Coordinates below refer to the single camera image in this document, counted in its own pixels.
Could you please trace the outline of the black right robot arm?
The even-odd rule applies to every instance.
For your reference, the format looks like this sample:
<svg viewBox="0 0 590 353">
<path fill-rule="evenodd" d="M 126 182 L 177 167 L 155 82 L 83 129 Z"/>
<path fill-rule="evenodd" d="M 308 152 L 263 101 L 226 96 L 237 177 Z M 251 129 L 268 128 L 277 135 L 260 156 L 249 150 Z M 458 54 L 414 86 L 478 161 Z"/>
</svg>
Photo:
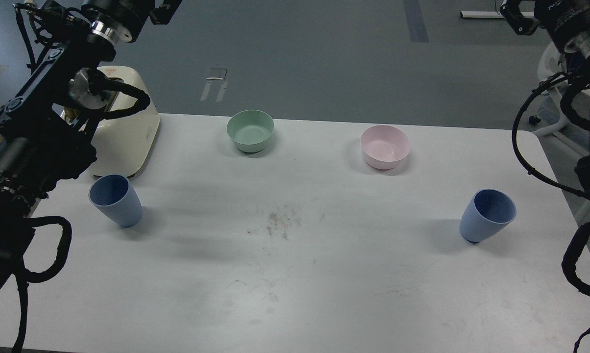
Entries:
<svg viewBox="0 0 590 353">
<path fill-rule="evenodd" d="M 530 36 L 541 27 L 548 32 L 560 54 L 580 53 L 583 61 L 573 72 L 562 70 L 555 73 L 532 90 L 513 121 L 513 152 L 529 175 L 590 201 L 590 0 L 537 0 L 533 7 L 533 17 L 524 16 L 519 5 L 518 0 L 504 0 L 499 8 L 499 13 L 516 34 Z M 524 159 L 517 146 L 517 130 L 523 113 L 537 96 L 554 89 L 561 82 L 567 82 L 567 89 L 560 98 L 560 112 L 570 123 L 589 134 L 589 154 L 580 158 L 575 167 L 582 186 L 580 190 L 558 183 L 540 173 Z"/>
</svg>

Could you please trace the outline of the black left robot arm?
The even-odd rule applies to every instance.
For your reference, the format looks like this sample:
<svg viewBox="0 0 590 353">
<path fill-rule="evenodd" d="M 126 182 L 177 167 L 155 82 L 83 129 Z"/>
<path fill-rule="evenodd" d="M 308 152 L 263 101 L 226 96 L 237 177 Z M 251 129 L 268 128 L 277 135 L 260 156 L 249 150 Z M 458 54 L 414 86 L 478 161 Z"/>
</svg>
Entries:
<svg viewBox="0 0 590 353">
<path fill-rule="evenodd" d="M 107 78 L 101 62 L 116 56 L 117 42 L 133 43 L 147 21 L 167 25 L 179 0 L 85 0 L 78 8 L 55 0 L 13 5 L 30 56 L 30 78 L 0 107 L 0 290 L 14 277 L 23 349 L 28 287 L 65 266 L 73 228 L 58 215 L 31 211 L 57 182 L 78 178 L 96 160 L 92 140 L 104 120 L 126 118 L 151 103 L 129 83 Z"/>
</svg>

